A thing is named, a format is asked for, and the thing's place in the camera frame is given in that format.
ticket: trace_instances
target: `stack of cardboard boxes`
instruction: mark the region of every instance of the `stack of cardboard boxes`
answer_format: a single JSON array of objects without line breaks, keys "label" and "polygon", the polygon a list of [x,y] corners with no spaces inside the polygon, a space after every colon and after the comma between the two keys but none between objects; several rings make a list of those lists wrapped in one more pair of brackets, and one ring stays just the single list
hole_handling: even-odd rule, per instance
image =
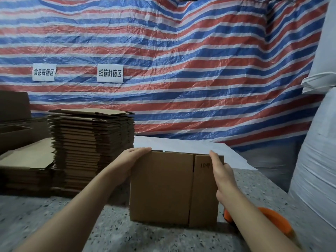
[{"label": "stack of cardboard boxes", "polygon": [[133,113],[107,109],[51,110],[54,190],[81,191],[125,149],[133,147]]},{"label": "stack of cardboard boxes", "polygon": [[26,92],[0,91],[0,180],[6,189],[48,191],[53,148],[46,118],[32,118]]}]

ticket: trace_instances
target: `white paper sign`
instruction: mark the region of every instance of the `white paper sign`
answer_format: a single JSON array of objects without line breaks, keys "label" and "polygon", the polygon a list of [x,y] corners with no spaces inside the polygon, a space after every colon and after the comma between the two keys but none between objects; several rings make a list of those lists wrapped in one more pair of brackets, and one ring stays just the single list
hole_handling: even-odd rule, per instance
[{"label": "white paper sign", "polygon": [[55,81],[55,63],[34,63],[33,81]]},{"label": "white paper sign", "polygon": [[99,63],[97,82],[123,83],[124,65]]}]

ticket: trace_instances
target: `person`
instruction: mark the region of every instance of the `person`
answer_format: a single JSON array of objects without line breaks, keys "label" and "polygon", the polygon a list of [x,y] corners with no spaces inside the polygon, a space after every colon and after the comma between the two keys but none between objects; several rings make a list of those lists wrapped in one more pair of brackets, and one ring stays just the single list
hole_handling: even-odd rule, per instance
[{"label": "person", "polygon": [[[132,148],[122,152],[16,252],[82,251],[112,191],[130,175],[136,160],[150,151],[151,148]],[[217,199],[229,211],[250,250],[300,251],[239,190],[232,168],[213,151],[210,157]]]}]

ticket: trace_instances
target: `person's right hand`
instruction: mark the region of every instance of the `person's right hand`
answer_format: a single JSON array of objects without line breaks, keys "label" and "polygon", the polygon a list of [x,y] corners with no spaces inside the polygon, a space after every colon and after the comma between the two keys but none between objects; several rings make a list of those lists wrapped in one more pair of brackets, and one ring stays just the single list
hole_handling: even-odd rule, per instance
[{"label": "person's right hand", "polygon": [[222,163],[217,153],[210,151],[209,153],[212,160],[212,170],[217,184],[216,197],[218,201],[225,206],[225,199],[229,193],[239,190],[233,169],[227,163]]}]

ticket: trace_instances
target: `speckled countertop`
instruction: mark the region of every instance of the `speckled countertop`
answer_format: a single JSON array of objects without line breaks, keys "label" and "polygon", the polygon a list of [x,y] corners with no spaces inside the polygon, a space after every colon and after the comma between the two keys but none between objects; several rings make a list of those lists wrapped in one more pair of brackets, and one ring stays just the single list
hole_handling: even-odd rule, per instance
[{"label": "speckled countertop", "polygon": [[[257,206],[287,218],[306,251],[334,251],[336,230],[302,202],[292,199],[258,171],[234,170],[237,184]],[[237,230],[221,216],[213,229],[159,227],[129,220],[129,186],[115,190],[100,214],[84,251],[249,251]],[[12,251],[60,211],[70,199],[0,195],[0,251]]]}]

